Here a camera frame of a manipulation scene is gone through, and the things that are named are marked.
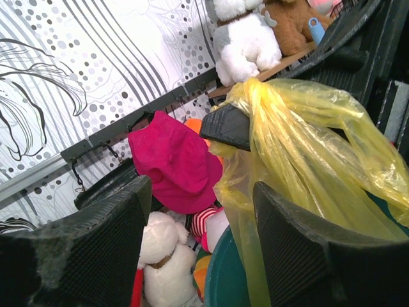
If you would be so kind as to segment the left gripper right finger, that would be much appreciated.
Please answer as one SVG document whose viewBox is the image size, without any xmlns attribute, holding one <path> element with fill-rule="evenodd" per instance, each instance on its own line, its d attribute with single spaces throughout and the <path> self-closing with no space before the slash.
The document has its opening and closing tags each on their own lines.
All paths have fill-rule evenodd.
<svg viewBox="0 0 409 307">
<path fill-rule="evenodd" d="M 273 306 L 408 305 L 407 241 L 345 229 L 264 182 L 253 201 Z"/>
</svg>

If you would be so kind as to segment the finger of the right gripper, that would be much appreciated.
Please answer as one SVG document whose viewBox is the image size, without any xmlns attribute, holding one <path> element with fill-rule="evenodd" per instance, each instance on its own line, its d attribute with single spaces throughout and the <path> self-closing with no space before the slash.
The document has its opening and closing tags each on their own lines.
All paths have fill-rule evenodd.
<svg viewBox="0 0 409 307">
<path fill-rule="evenodd" d="M 359 1 L 327 29 L 316 50 L 280 78 L 314 81 L 369 103 L 393 62 L 393 2 Z"/>
<path fill-rule="evenodd" d="M 237 149 L 250 150 L 250 120 L 241 110 L 227 104 L 207 114 L 199 135 Z"/>
</svg>

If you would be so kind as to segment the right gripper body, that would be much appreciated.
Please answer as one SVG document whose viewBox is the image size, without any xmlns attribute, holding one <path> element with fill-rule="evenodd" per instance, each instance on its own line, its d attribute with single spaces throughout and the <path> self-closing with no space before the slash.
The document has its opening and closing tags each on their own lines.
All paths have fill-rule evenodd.
<svg viewBox="0 0 409 307">
<path fill-rule="evenodd" d="M 366 61 L 360 101 L 396 147 L 408 146 L 408 1 L 361 1 L 371 8 L 359 32 Z"/>
</svg>

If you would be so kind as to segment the yellow trash bag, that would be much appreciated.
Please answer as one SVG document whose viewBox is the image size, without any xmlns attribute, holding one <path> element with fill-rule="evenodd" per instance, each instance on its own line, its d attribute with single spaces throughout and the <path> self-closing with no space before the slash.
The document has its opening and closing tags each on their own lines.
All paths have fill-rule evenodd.
<svg viewBox="0 0 409 307">
<path fill-rule="evenodd" d="M 273 306 L 254 211 L 257 182 L 345 229 L 408 242 L 408 165 L 348 92 L 253 78 L 212 111 L 227 104 L 249 117 L 250 150 L 210 141 L 224 160 L 215 192 L 232 238 L 212 257 L 207 306 Z M 229 245 L 236 256 L 226 253 Z"/>
</svg>

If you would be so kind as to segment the magenta fabric bag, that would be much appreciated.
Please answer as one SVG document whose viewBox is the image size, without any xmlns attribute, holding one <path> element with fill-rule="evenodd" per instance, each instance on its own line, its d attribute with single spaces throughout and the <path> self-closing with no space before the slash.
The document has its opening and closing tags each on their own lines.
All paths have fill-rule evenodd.
<svg viewBox="0 0 409 307">
<path fill-rule="evenodd" d="M 138 174 L 151 179 L 163 206 L 194 214 L 213 205 L 222 164 L 198 133 L 157 111 L 147 127 L 128 134 L 128 143 Z"/>
</svg>

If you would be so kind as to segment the black metal shelf rack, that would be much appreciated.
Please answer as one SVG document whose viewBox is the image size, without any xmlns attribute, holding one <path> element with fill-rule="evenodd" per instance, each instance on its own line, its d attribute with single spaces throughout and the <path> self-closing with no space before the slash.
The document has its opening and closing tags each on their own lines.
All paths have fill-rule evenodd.
<svg viewBox="0 0 409 307">
<path fill-rule="evenodd" d="M 300 52 L 292 55 L 292 56 L 288 56 L 288 57 L 284 57 L 282 58 L 281 62 L 274 68 L 270 69 L 270 70 L 265 70 L 263 72 L 261 72 L 257 78 L 260 81 L 266 81 L 267 79 L 275 76 L 276 74 L 278 74 L 281 71 L 284 71 L 287 67 L 289 67 L 290 65 L 294 65 L 298 60 L 308 56 L 310 53 L 312 53 L 316 48 L 316 44 L 314 42 L 309 42 L 304 49 L 302 49 Z M 230 90 L 231 90 L 232 86 L 222 86 L 220 88 L 217 88 L 216 90 L 213 90 L 211 92 L 209 92 L 207 94 L 208 98 L 216 98 L 216 97 L 220 97 L 222 95 L 226 95 Z"/>
</svg>

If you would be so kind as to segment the orange plush toy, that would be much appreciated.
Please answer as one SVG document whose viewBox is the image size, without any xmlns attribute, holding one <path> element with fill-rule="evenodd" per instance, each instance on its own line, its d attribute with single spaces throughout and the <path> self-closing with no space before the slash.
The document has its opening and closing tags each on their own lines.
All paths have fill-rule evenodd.
<svg viewBox="0 0 409 307">
<path fill-rule="evenodd" d="M 202 126 L 202 120 L 198 118 L 189 118 L 184 124 L 199 134 Z"/>
</svg>

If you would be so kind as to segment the blue floor sweeper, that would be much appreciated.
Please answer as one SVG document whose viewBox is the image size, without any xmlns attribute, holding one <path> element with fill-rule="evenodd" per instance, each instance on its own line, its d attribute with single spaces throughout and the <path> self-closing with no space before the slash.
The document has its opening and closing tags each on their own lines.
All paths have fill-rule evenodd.
<svg viewBox="0 0 409 307">
<path fill-rule="evenodd" d="M 308 26 L 311 36 L 313 38 L 313 42 L 316 45 L 319 45 L 325 35 L 325 30 L 323 26 L 321 25 L 320 21 L 315 17 L 309 19 Z"/>
</svg>

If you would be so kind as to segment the red garment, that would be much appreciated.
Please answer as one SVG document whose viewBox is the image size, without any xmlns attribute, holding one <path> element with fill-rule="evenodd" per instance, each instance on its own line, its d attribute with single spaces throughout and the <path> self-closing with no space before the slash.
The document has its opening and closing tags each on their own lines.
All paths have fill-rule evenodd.
<svg viewBox="0 0 409 307">
<path fill-rule="evenodd" d="M 138 269 L 135 274 L 130 307 L 141 307 L 143 304 L 143 276 L 143 270 Z"/>
</svg>

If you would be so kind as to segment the brown teddy bear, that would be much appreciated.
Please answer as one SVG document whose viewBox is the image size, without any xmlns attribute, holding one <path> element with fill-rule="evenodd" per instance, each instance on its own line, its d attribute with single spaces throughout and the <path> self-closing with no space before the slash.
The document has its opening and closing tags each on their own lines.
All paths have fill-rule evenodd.
<svg viewBox="0 0 409 307">
<path fill-rule="evenodd" d="M 284 57 L 302 51 L 309 42 L 313 41 L 309 29 L 311 18 L 317 18 L 324 30 L 327 30 L 332 23 L 330 17 L 319 13 L 306 0 L 276 0 L 263 1 L 263 3 L 265 7 L 261 13 L 264 15 L 268 12 L 270 18 L 277 23 L 271 28 Z"/>
</svg>

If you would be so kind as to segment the cream plush bear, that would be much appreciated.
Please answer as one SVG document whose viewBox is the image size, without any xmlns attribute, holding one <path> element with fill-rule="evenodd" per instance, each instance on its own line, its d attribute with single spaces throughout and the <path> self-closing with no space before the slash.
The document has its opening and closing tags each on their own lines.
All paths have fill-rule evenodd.
<svg viewBox="0 0 409 307">
<path fill-rule="evenodd" d="M 196 295 L 192 268 L 195 252 L 189 232 L 163 212 L 152 212 L 144 227 L 138 268 L 144 271 L 144 295 L 150 306 L 181 306 Z"/>
</svg>

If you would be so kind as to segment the white plush dog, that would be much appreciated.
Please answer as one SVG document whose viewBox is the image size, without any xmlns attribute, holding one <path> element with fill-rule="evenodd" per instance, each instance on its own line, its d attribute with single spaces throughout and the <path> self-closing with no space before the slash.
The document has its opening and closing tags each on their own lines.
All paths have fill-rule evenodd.
<svg viewBox="0 0 409 307">
<path fill-rule="evenodd" d="M 257 11 L 262 1 L 205 2 L 213 34 L 215 69 L 223 86 L 242 83 L 280 64 L 282 53 L 273 29 Z"/>
</svg>

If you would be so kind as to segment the black leather handbag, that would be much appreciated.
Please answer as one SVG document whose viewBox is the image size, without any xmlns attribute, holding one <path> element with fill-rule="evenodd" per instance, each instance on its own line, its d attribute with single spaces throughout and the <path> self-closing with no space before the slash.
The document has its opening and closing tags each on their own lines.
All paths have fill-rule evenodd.
<svg viewBox="0 0 409 307">
<path fill-rule="evenodd" d="M 119 161 L 119 166 L 116 169 L 110 171 L 108 174 L 106 174 L 106 176 L 101 178 L 91 187 L 85 188 L 82 178 L 75 168 L 78 159 L 82 157 L 84 153 L 75 158 L 72 158 L 72 171 L 77 179 L 77 184 L 79 185 L 79 188 L 76 189 L 78 195 L 76 199 L 74 199 L 74 205 L 78 210 L 81 210 L 96 201 L 103 200 L 104 198 L 113 195 L 139 176 L 132 159 L 124 159 L 122 156 L 119 156 L 107 143 L 100 143 L 99 145 L 96 145 L 88 150 L 87 153 L 96 150 L 97 148 L 107 148 L 110 153 L 112 153 L 113 156 Z"/>
</svg>

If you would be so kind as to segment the white pink plush doll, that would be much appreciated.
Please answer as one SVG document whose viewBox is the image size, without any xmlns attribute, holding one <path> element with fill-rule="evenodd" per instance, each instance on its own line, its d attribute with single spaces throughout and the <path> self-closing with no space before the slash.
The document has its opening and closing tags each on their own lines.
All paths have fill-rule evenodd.
<svg viewBox="0 0 409 307">
<path fill-rule="evenodd" d="M 224 208 L 212 206 L 192 216 L 190 232 L 205 251 L 213 253 L 228 226 Z"/>
</svg>

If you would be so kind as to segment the rainbow striped cloth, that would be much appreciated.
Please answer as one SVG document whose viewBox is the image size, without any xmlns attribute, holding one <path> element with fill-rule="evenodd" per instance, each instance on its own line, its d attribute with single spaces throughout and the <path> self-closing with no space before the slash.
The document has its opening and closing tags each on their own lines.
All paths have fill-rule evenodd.
<svg viewBox="0 0 409 307">
<path fill-rule="evenodd" d="M 193 271 L 194 287 L 197 290 L 197 294 L 202 302 L 204 301 L 205 297 L 206 275 L 211 257 L 211 253 L 197 255 L 196 264 Z"/>
</svg>

